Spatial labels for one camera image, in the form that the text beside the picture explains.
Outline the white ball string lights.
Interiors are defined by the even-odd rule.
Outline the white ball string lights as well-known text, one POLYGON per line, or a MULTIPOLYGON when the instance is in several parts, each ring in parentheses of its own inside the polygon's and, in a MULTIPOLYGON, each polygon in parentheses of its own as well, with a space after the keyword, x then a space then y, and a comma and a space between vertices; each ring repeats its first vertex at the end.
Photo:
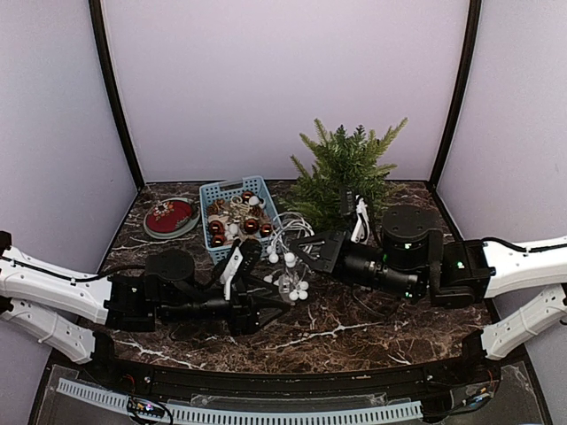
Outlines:
POLYGON ((264 276, 263 281, 272 290, 277 289, 284 302, 295 305, 307 300, 309 283, 306 276, 309 266, 291 251, 291 243, 315 234, 311 224, 299 212, 282 212, 269 237, 268 262, 276 269, 264 276))

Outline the small green christmas tree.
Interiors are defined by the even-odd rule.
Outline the small green christmas tree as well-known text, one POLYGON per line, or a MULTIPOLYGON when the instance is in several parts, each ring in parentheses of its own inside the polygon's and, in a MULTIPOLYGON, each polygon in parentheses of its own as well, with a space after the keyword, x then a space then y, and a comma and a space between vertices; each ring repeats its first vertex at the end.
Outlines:
POLYGON ((350 189, 373 208, 369 216, 378 218, 389 195, 386 178, 397 167, 380 159, 407 124, 408 119, 403 118, 379 137, 375 130, 363 125, 353 132, 343 126, 330 131, 315 119, 316 138, 299 135, 314 155, 314 162, 305 166, 297 156, 291 156, 299 175, 281 201, 282 207, 300 213, 317 232, 346 229, 349 219, 340 212, 340 190, 350 189))

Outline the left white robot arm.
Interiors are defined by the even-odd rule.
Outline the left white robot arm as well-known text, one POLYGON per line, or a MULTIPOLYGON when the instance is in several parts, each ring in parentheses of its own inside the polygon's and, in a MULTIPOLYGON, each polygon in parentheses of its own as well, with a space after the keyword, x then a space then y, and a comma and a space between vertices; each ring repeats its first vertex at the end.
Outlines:
POLYGON ((1 318, 26 330, 39 343, 89 364, 106 386, 125 378, 125 367, 113 357, 113 340, 104 333, 74 325, 59 316, 66 311, 109 329, 152 332, 158 321, 223 320, 231 335, 250 335, 290 309, 275 295, 252 293, 263 285, 252 275, 260 245, 237 241, 218 264, 211 280, 195 278, 194 258, 177 249, 146 258, 128 276, 129 266, 102 274, 82 274, 34 259, 1 234, 1 318))

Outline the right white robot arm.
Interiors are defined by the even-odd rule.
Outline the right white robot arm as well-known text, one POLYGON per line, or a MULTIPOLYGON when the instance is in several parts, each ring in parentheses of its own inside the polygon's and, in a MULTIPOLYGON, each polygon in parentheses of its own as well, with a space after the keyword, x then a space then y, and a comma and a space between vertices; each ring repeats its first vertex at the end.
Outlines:
POLYGON ((496 237, 444 243, 434 215, 395 205, 382 217, 378 248, 352 241, 345 231, 296 239, 291 251, 311 270, 396 297, 464 308, 484 299, 539 287, 540 293, 508 317, 462 341, 452 366, 461 384, 473 383, 487 360, 504 359, 566 315, 566 240, 514 244, 496 237))

